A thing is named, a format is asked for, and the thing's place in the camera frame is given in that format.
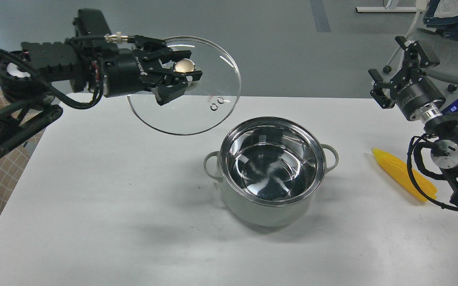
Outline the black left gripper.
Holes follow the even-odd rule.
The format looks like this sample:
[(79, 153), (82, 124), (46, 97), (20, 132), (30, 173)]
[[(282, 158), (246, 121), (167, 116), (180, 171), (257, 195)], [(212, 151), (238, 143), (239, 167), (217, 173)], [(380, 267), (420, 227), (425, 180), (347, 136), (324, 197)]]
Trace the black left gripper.
[(134, 49), (120, 48), (107, 61), (107, 96), (121, 96), (154, 89), (162, 106), (185, 94), (189, 82), (199, 81), (202, 71), (163, 71), (162, 64), (173, 62), (173, 70), (192, 70), (190, 50), (173, 51), (165, 40), (144, 36), (104, 36), (107, 43), (129, 43)]

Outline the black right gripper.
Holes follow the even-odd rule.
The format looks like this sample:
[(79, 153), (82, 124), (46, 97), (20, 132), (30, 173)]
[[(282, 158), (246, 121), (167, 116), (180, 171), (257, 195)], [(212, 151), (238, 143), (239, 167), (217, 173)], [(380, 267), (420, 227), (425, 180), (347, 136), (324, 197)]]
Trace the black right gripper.
[[(425, 106), (440, 108), (446, 101), (442, 93), (424, 76), (425, 69), (440, 65), (440, 60), (429, 46), (422, 46), (419, 41), (410, 42), (403, 36), (396, 36), (396, 42), (404, 52), (400, 70), (385, 82), (376, 69), (369, 69), (373, 80), (370, 95), (383, 109), (398, 105), (408, 121), (419, 119), (417, 110)], [(384, 89), (390, 90), (387, 96)]]

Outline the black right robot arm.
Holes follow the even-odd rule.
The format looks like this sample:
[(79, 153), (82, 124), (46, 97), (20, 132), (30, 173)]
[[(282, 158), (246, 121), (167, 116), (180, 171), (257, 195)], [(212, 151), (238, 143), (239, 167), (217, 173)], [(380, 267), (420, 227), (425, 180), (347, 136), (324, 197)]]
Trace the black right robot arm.
[[(458, 99), (443, 108), (445, 98), (427, 77), (424, 69), (440, 63), (433, 51), (396, 36), (404, 52), (400, 70), (386, 82), (375, 69), (368, 72), (374, 80), (370, 95), (383, 109), (398, 106), (408, 121), (420, 120), (425, 134), (411, 138), (408, 147), (408, 179), (418, 192), (442, 209), (458, 212)], [(426, 194), (414, 178), (412, 164), (427, 177), (449, 183), (453, 193), (445, 204)]]

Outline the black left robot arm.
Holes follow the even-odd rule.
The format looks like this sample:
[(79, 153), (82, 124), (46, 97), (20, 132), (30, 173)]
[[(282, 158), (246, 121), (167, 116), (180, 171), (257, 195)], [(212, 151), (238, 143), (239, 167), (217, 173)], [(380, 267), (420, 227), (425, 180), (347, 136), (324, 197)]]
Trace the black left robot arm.
[(202, 77), (191, 51), (112, 33), (100, 10), (80, 9), (73, 25), (75, 36), (63, 42), (0, 49), (0, 158), (62, 116), (55, 99), (82, 110), (103, 96), (152, 92), (162, 106)]

